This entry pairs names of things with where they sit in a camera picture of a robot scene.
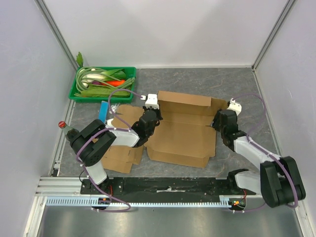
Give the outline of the large cardboard box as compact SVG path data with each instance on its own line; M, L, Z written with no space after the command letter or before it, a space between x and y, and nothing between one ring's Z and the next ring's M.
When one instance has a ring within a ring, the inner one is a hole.
M228 102L208 96L159 91L160 125L145 144L150 160L204 168L215 156L216 112Z

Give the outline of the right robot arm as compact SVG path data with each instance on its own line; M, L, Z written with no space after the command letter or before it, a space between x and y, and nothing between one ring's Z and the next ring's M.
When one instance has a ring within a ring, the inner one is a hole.
M294 158L280 157L254 142L237 124L237 113L219 109L212 128L220 132L225 146L245 157L258 170L231 171L226 182L227 191L238 194L243 189L260 194L269 207L288 205L295 208L306 198L306 190Z

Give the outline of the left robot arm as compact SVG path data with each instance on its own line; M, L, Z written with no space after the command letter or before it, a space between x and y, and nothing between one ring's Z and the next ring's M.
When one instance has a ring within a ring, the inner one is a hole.
M162 120L159 106L144 106L143 109L142 116L130 129L106 126L96 119L82 131L71 127L65 134L76 158L92 179L91 188L97 194L104 194L108 190L108 175L101 163L107 150L112 146L138 148L148 141L159 126Z

